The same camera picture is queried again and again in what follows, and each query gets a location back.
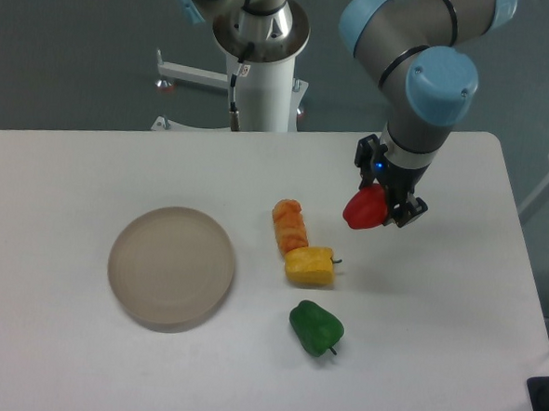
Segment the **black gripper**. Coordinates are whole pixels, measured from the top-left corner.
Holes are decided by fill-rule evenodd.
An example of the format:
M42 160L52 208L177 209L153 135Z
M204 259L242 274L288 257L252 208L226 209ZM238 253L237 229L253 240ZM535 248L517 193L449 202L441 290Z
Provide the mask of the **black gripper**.
M414 188L433 157L432 153L408 152L393 141L380 142L376 134L357 142L354 162L361 178L358 189L375 180L386 189L388 212L384 226L406 227L428 211L426 202L414 195Z

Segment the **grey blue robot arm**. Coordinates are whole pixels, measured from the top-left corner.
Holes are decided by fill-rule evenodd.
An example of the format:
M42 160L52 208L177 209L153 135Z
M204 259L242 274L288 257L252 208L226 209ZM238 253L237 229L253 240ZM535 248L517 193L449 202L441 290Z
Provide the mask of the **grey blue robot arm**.
M210 22L227 63L233 131L288 130L294 61L309 40L294 0L180 0L190 20ZM457 45L503 26L516 0L351 0L339 35L392 111L380 135L357 143L361 178L343 218L354 229L407 226L426 212L415 188L468 112L479 83Z

